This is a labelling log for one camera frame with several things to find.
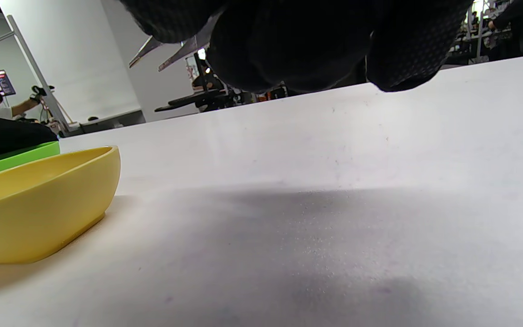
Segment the green bowl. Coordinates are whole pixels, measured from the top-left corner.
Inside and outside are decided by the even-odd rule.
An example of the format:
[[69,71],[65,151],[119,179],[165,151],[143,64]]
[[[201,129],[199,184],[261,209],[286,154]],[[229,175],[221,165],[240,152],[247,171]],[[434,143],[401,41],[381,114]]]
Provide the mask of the green bowl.
[[58,141],[5,153],[0,155],[0,172],[58,154],[60,154],[60,142]]

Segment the yellow bowl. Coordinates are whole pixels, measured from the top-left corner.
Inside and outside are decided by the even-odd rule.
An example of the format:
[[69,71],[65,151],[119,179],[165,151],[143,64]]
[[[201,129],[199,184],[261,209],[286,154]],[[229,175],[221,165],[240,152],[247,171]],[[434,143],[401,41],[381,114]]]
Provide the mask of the yellow bowl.
[[59,251],[104,217],[119,178],[118,147],[0,172],[0,263],[32,263]]

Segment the black glove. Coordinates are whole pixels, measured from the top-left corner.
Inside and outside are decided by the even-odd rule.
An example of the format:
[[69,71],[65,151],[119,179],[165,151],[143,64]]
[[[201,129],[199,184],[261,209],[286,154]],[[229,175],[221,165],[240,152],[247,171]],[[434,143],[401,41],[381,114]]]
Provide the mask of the black glove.
[[212,33],[212,70],[237,89],[284,81],[332,87],[367,58],[383,91],[412,89],[440,69],[473,0],[120,0],[148,35],[179,43],[226,6]]
[[[52,90],[52,89],[55,89],[55,87],[50,85],[49,89]],[[40,103],[42,101],[42,97],[45,97],[47,95],[45,89],[43,87],[39,87],[37,85],[33,85],[31,87],[31,91],[33,91],[35,94],[32,94],[30,99],[35,102],[38,102],[38,103]]]

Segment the desk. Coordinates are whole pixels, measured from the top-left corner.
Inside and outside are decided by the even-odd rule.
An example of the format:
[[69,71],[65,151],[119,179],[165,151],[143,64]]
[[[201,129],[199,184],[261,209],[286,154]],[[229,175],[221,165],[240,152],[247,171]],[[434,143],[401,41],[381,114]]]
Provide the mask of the desk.
[[523,326],[523,58],[60,142],[121,184],[0,327]]
[[103,130],[113,129],[116,126],[132,126],[136,124],[145,123],[145,116],[143,110],[130,110],[121,114],[115,114],[113,116],[104,117],[96,120],[90,120],[85,123],[81,123],[80,127],[82,131],[87,133],[100,132]]

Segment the white table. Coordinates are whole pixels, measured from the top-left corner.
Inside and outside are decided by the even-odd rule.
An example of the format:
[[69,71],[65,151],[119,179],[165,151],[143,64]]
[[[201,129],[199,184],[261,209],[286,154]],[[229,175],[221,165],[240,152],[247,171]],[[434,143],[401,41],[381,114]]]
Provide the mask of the white table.
[[523,58],[64,139],[106,218],[0,265],[0,327],[523,327]]

